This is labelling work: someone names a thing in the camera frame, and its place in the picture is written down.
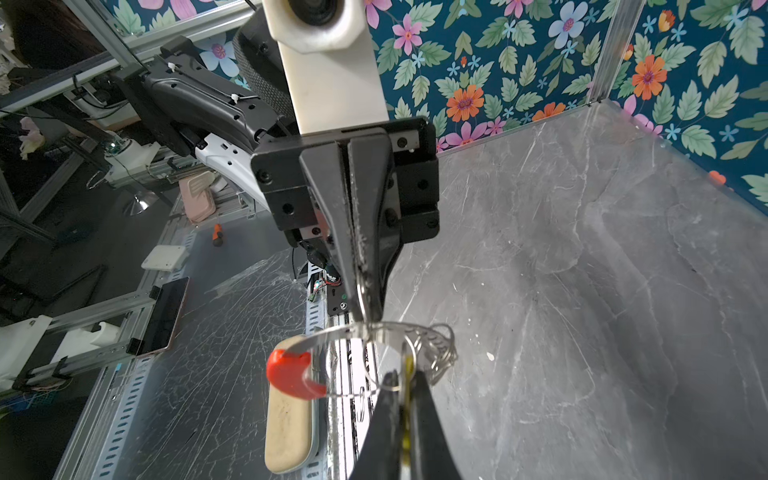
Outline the large keyring with red grip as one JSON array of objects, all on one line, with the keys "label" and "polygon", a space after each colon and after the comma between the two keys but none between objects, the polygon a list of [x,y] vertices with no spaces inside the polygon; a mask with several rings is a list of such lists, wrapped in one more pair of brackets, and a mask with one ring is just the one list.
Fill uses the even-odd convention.
[{"label": "large keyring with red grip", "polygon": [[369,338],[373,324],[334,326],[276,348],[266,364],[270,385],[302,400],[378,394],[385,374],[400,370],[401,354]]}]

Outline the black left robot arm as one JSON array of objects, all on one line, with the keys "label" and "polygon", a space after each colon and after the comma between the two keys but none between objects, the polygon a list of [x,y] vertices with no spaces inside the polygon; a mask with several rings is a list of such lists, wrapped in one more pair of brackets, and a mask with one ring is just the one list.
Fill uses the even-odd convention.
[{"label": "black left robot arm", "polygon": [[403,246],[439,232],[434,125],[389,117],[357,1],[264,1],[237,39],[256,73],[246,87],[184,36],[117,84],[160,144],[264,205],[342,281],[355,317],[380,321]]}]

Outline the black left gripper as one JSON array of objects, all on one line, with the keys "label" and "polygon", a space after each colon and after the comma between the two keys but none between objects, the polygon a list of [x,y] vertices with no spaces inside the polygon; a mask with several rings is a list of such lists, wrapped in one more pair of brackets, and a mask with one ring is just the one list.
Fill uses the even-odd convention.
[{"label": "black left gripper", "polygon": [[272,139],[257,148],[251,168],[288,243],[324,241],[354,319],[380,321],[380,231],[392,228],[412,243],[440,229],[434,125],[412,117]]}]

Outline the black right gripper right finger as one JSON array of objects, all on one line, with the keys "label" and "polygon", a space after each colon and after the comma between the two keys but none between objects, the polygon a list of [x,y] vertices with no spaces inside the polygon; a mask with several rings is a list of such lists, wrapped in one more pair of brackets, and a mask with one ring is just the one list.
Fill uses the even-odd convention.
[{"label": "black right gripper right finger", "polygon": [[410,388],[411,478],[461,480],[424,372],[415,372]]}]

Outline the bunch of keys yellow tag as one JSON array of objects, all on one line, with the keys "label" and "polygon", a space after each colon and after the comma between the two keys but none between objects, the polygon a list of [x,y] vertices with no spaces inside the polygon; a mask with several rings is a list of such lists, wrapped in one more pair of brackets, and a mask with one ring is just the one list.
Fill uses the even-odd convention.
[{"label": "bunch of keys yellow tag", "polygon": [[401,469],[399,479],[412,479],[410,471],[410,383],[416,371],[425,373],[431,387],[457,359],[455,337],[446,324],[424,327],[415,324],[381,322],[371,326],[370,339],[401,354],[398,391],[401,406]]}]

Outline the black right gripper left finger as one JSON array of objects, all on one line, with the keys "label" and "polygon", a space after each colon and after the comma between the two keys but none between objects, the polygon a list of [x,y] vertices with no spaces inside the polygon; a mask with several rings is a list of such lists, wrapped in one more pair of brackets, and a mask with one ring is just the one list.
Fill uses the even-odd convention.
[{"label": "black right gripper left finger", "polygon": [[382,391],[370,421],[369,429],[350,480],[398,480],[401,469],[401,406],[398,391],[399,375],[388,372],[383,378]]}]

